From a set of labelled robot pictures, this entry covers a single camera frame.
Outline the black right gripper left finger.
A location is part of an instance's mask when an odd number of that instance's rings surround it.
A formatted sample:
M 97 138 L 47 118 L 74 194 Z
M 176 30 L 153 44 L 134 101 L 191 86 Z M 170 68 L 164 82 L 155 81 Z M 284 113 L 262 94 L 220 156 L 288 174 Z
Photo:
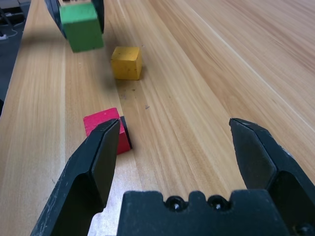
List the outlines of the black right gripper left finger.
M 99 124 L 67 161 L 32 236 L 86 236 L 106 207 L 116 166 L 120 121 Z

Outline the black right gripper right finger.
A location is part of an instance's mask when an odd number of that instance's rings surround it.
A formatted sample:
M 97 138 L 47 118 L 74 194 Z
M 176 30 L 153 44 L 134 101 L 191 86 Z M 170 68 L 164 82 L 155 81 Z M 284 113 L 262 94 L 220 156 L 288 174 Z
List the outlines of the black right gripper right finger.
M 268 191 L 289 232 L 315 234 L 315 186 L 293 156 L 256 123 L 231 118 L 237 164 L 248 189 Z

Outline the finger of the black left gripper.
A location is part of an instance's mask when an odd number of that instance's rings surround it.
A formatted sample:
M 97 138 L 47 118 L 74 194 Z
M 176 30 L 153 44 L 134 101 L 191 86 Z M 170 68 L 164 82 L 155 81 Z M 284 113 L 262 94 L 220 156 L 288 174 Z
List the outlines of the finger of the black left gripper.
M 100 30 L 102 33 L 104 33 L 104 0 L 91 0 L 92 4 L 95 7 L 99 24 L 100 24 Z
M 62 33 L 63 37 L 66 39 L 66 35 L 63 29 L 63 25 L 61 22 L 61 15 L 60 15 L 60 2 L 59 0 L 45 0 L 44 1 L 49 11 L 52 19 L 56 23 L 57 27 L 59 28 L 60 32 Z

